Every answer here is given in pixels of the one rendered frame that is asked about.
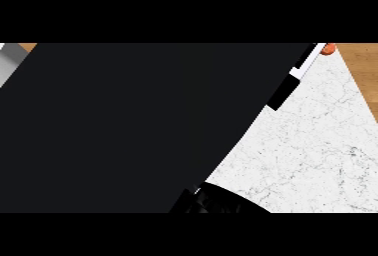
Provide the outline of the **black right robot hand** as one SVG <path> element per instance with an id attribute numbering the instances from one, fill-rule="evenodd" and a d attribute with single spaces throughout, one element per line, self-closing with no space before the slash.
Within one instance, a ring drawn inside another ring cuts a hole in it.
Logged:
<path id="1" fill-rule="evenodd" d="M 196 192 L 184 190 L 170 212 L 264 214 L 268 210 L 237 193 L 204 182 Z"/>

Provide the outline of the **dark grey cabinet door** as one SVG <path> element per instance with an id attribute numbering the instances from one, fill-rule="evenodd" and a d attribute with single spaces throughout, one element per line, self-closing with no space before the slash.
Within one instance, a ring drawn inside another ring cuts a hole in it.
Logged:
<path id="1" fill-rule="evenodd" d="M 169 211 L 306 48 L 39 44 L 0 88 L 0 212 Z"/>

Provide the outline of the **orange round fruit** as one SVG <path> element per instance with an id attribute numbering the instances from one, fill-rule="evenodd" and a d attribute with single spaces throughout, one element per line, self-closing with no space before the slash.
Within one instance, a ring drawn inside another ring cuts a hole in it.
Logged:
<path id="1" fill-rule="evenodd" d="M 336 52 L 337 46 L 334 43 L 328 43 L 321 51 L 321 54 L 328 56 Z"/>

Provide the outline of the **grey appliance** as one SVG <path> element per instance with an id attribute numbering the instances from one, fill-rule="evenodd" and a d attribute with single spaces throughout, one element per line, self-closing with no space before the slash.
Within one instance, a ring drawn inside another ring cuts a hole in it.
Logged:
<path id="1" fill-rule="evenodd" d="M 0 43 L 0 87 L 11 78 L 29 56 L 29 51 L 18 43 Z"/>

